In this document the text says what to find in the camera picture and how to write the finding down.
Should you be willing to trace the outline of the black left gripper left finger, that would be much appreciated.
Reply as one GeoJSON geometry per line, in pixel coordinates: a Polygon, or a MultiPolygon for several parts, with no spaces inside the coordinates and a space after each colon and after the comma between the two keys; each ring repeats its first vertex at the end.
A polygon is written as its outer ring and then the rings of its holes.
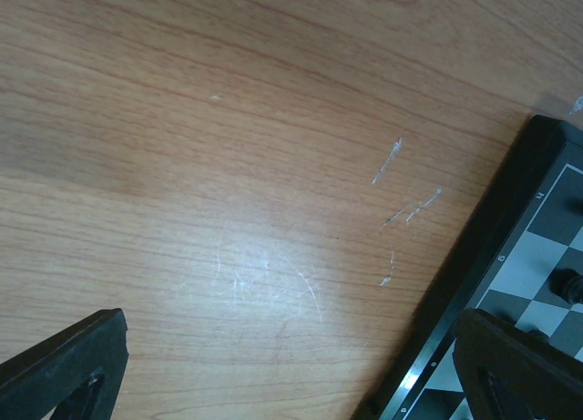
{"type": "Polygon", "coordinates": [[[109,419],[128,363],[119,308],[87,318],[1,363],[3,419],[109,419]]]}

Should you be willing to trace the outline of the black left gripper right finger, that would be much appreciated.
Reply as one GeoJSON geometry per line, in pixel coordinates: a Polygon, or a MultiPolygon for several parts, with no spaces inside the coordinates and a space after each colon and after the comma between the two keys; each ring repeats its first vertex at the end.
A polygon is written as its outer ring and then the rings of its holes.
{"type": "Polygon", "coordinates": [[[455,369],[474,419],[580,419],[582,362],[479,309],[460,313],[455,369]]]}

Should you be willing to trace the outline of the black pawn chess piece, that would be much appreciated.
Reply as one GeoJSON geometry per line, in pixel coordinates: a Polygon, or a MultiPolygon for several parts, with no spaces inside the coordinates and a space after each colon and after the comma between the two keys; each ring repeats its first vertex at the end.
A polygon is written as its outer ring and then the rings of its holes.
{"type": "Polygon", "coordinates": [[[581,304],[583,275],[573,269],[554,270],[549,277],[549,289],[568,304],[581,304]]]}

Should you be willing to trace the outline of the black and white chessboard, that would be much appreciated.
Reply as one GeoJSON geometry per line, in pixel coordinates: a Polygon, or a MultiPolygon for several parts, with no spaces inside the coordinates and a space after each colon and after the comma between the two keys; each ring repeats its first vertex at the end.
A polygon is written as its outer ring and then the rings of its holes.
{"type": "Polygon", "coordinates": [[[477,308],[559,351],[582,356],[582,303],[549,289],[554,270],[582,274],[582,132],[564,120],[531,118],[414,314],[413,329],[357,419],[469,419],[454,365],[455,324],[477,308]]]}

